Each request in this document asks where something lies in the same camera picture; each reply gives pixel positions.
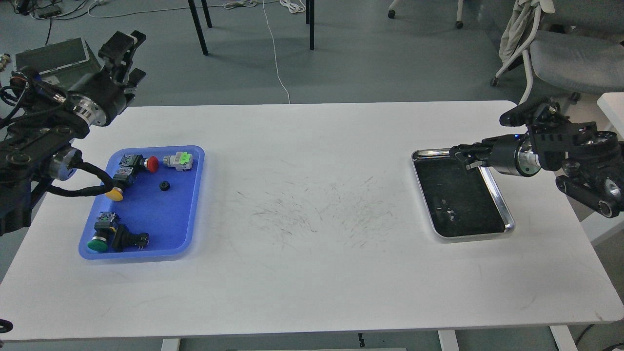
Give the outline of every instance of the floor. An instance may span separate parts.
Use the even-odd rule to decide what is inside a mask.
[[[275,36],[281,80],[293,104],[323,102],[511,100],[524,90],[524,72],[504,75],[498,87],[489,81],[500,67],[497,38],[511,3],[467,1],[464,28],[454,27],[457,1],[403,1],[394,20],[388,19],[390,0],[319,0],[316,2],[316,48],[308,50],[308,27],[303,14],[292,15],[277,3],[266,4]],[[109,1],[95,16],[184,7],[183,0]],[[209,0],[209,5],[222,4]],[[61,7],[80,2],[63,0]],[[50,42],[83,37],[97,49],[115,31],[142,31],[147,41],[134,57],[134,66],[147,72],[135,106],[200,104],[284,104],[285,90],[275,72],[273,44],[263,7],[210,9],[213,29],[203,27],[210,56],[202,56],[188,9],[151,12],[117,18],[83,16],[53,21]],[[49,21],[36,21],[12,12],[0,1],[0,51],[14,54],[43,46]],[[8,80],[8,72],[0,81]],[[566,94],[537,82],[533,96]],[[597,97],[584,97],[568,113],[579,120],[604,120]],[[0,115],[7,112],[0,107]],[[462,118],[458,111],[457,118]],[[4,277],[25,230],[0,239],[0,279]],[[596,251],[620,295],[624,294],[622,255],[624,235],[600,244]],[[578,335],[584,326],[571,326]],[[600,350],[621,342],[622,321],[591,329],[579,350]],[[406,347],[408,351],[440,350],[435,332],[364,334],[367,348]],[[556,350],[546,327],[462,330],[460,350]],[[112,339],[9,343],[6,350],[160,350],[158,339]],[[186,339],[181,350],[267,350],[358,348],[353,334],[295,334],[259,337]]]

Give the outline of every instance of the plastic tray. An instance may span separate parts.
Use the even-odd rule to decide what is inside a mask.
[[[193,155],[193,168],[176,171],[162,163],[164,156],[186,151]],[[106,166],[106,172],[115,174],[119,161],[125,154],[142,154],[144,157],[158,157],[159,167],[154,173],[141,172],[135,183],[124,191],[122,201],[112,201],[104,195],[95,197],[89,219],[84,226],[78,251],[87,260],[126,259],[136,257],[161,257],[183,252],[193,237],[197,196],[202,179],[204,151],[198,146],[165,146],[122,149],[113,154]],[[166,180],[171,184],[168,191],[158,185]],[[115,252],[98,253],[90,250],[87,243],[93,238],[95,219],[101,211],[114,211],[120,223],[127,225],[132,233],[146,232],[149,244],[142,250],[138,247],[125,248]]]

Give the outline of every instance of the green button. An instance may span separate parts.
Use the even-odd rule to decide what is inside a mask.
[[[93,251],[98,251],[98,252],[106,252],[106,250],[109,249],[109,246],[106,245],[105,242],[99,240],[99,239],[93,239],[90,242],[87,243],[87,247],[90,248]]]
[[[191,160],[191,155],[188,152],[183,152],[180,155],[180,164],[187,164]]]

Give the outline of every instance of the black chair leg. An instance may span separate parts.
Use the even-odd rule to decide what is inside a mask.
[[[310,0],[306,0],[306,24],[310,24]]]
[[[210,12],[208,12],[208,5],[206,4],[206,0],[202,0],[203,7],[203,16],[206,17],[206,24],[208,24],[208,28],[212,28],[212,21],[210,20]]]
[[[310,50],[314,50],[314,0],[307,0],[310,5]]]
[[[199,45],[202,46],[204,56],[208,56],[208,48],[206,47],[206,40],[203,38],[202,25],[199,23],[199,16],[197,16],[195,0],[188,0],[188,6],[191,10],[191,16],[193,16],[193,23],[195,23],[195,30],[197,31],[197,37],[199,38]]]

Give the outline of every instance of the metal box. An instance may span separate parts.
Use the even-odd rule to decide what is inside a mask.
[[[69,89],[82,76],[100,70],[100,63],[82,38],[69,39],[15,55],[14,67],[31,66],[50,84]]]

